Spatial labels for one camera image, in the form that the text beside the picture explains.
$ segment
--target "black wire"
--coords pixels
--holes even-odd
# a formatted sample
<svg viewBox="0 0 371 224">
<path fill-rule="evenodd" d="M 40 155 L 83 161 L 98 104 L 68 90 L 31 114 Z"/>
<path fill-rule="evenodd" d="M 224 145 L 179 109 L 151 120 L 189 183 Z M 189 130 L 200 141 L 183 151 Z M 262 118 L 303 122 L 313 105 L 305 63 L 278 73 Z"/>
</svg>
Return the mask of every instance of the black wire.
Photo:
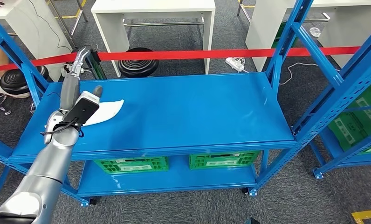
<svg viewBox="0 0 371 224">
<path fill-rule="evenodd" d="M 61 96 L 59 95 L 59 93 L 57 93 L 57 92 L 52 92 L 52 93 L 49 93 L 47 96 L 50 96 L 50 95 L 52 95 L 52 94 L 56 94 L 56 95 L 58 95 L 59 96 L 59 98 L 61 98 Z"/>
<path fill-rule="evenodd" d="M 65 130 L 66 128 L 70 127 L 71 125 L 75 124 L 76 123 L 76 120 L 77 120 L 77 118 L 74 118 L 72 122 L 70 122 L 67 125 L 63 126 L 63 128 L 61 128 L 61 129 L 56 129 L 55 131 L 52 131 L 52 132 L 40 132 L 40 134 L 46 135 L 46 134 L 59 133 L 59 132 Z"/>
<path fill-rule="evenodd" d="M 81 127 L 80 127 L 80 133 L 81 135 L 79 135 L 80 138 L 84 137 L 84 132 L 81 130 Z"/>
<path fill-rule="evenodd" d="M 58 37 L 58 44 L 57 44 L 56 48 L 67 48 L 67 49 L 72 53 L 73 51 L 72 51 L 70 48 L 68 48 L 67 46 L 59 46 L 59 43 L 61 42 L 61 39 L 59 38 L 58 34 L 56 34 L 56 32 L 54 31 L 54 29 L 52 29 L 52 27 L 50 26 L 49 22 L 48 22 L 46 19 L 44 19 L 43 17 L 39 16 L 39 14 L 37 14 L 37 10 L 36 10 L 36 7 L 34 7 L 33 2 L 32 2 L 31 0 L 29 0 L 29 2 L 30 2 L 30 4 L 32 4 L 33 9 L 34 9 L 34 12 L 36 13 L 36 15 L 37 15 L 38 17 L 40 17 L 42 20 L 44 20 L 44 21 L 47 23 L 48 27 L 49 27 L 49 28 L 52 30 L 52 32 L 56 35 L 56 37 Z"/>
</svg>

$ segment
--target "shoe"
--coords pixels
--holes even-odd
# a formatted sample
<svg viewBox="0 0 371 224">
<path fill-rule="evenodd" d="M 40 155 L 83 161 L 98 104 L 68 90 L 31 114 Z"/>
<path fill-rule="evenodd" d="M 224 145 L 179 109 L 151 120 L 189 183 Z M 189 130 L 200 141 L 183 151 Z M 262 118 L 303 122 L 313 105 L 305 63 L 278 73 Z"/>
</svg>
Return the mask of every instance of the shoe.
<svg viewBox="0 0 371 224">
<path fill-rule="evenodd" d="M 18 94 L 18 95 L 14 95 L 14 94 L 10 94 L 10 93 L 7 93 L 6 91 L 4 91 L 1 88 L 1 86 L 0 86 L 0 93 L 6 94 L 6 95 L 11 96 L 11 97 L 14 97 L 14 98 L 28 98 L 28 97 L 30 97 L 30 92 L 23 93 L 23 94 Z"/>
</svg>

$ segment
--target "blue shelf surface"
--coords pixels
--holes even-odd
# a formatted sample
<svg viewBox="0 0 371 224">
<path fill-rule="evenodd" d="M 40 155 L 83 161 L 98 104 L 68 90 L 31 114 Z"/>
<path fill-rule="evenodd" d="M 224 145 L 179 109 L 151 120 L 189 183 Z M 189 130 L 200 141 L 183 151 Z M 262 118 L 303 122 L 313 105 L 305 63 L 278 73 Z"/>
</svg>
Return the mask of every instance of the blue shelf surface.
<svg viewBox="0 0 371 224">
<path fill-rule="evenodd" d="M 283 149 L 296 141 L 265 73 L 83 81 L 103 87 L 101 102 L 124 99 L 112 119 L 83 127 L 72 160 Z M 61 83 L 51 83 L 10 159 L 32 162 L 39 134 L 59 107 Z"/>
<path fill-rule="evenodd" d="M 335 137 L 334 133 L 326 127 L 320 132 L 320 137 L 328 150 L 331 159 L 339 157 L 344 153 L 341 148 L 339 141 Z M 371 153 L 358 154 L 346 160 L 343 164 L 339 164 L 339 167 L 356 166 L 356 165 L 371 165 Z"/>
<path fill-rule="evenodd" d="M 190 170 L 186 155 L 169 156 L 169 170 L 109 175 L 86 161 L 78 196 L 158 193 L 185 190 L 245 188 L 255 185 L 253 166 Z"/>
</svg>

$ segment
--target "power strip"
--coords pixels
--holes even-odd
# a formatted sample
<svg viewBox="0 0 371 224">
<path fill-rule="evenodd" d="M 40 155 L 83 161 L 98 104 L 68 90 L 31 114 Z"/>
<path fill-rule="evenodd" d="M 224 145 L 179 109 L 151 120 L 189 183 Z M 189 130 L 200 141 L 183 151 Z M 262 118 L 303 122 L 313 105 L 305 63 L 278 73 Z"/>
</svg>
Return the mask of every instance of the power strip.
<svg viewBox="0 0 371 224">
<path fill-rule="evenodd" d="M 232 69 L 237 71 L 244 71 L 245 59 L 241 57 L 227 57 L 225 63 L 229 64 Z"/>
</svg>

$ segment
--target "lower shelf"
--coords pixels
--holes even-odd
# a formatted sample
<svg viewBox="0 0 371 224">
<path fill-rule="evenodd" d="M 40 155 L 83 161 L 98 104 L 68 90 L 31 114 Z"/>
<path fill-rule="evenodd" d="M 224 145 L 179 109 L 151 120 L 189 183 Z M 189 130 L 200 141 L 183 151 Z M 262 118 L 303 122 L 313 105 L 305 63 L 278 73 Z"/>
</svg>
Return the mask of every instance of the lower shelf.
<svg viewBox="0 0 371 224">
<path fill-rule="evenodd" d="M 77 195 L 105 196 L 222 188 L 256 184 L 253 166 L 190 170 L 187 155 L 169 156 L 169 170 L 108 175 L 93 161 L 86 161 Z"/>
<path fill-rule="evenodd" d="M 320 132 L 320 137 L 328 150 L 331 159 L 335 159 L 344 153 L 343 149 L 339 145 L 337 138 L 334 133 L 329 129 L 325 128 Z M 360 166 L 360 165 L 371 165 L 371 153 L 358 154 L 351 157 L 346 163 L 338 165 L 339 167 L 346 166 Z"/>
</svg>

